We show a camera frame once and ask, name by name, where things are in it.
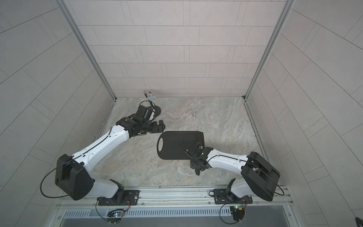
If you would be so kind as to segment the black cutting board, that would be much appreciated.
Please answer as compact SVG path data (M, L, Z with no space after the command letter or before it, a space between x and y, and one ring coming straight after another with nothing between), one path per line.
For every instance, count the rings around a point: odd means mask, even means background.
M185 151L204 146L201 131L165 131L157 141L157 154L163 160L190 160Z

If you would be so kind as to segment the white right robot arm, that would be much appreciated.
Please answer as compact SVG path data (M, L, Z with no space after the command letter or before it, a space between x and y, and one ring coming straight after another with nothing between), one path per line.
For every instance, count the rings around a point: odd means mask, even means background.
M280 173L259 153L233 155L210 147L189 148L185 153L191 159L192 169L197 175L209 168L241 174L242 179L232 179L221 196L228 201L238 203L250 194L273 201Z

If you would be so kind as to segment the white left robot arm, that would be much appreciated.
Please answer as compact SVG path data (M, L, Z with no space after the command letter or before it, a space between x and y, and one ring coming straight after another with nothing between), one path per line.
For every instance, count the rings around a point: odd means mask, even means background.
M98 140L68 156L62 155L57 160L55 184L73 200L96 196L106 204L120 204L125 200L124 187L114 180L94 180L90 171L107 154L128 139L147 133L162 133L165 124L162 120L137 122L124 117L109 132Z

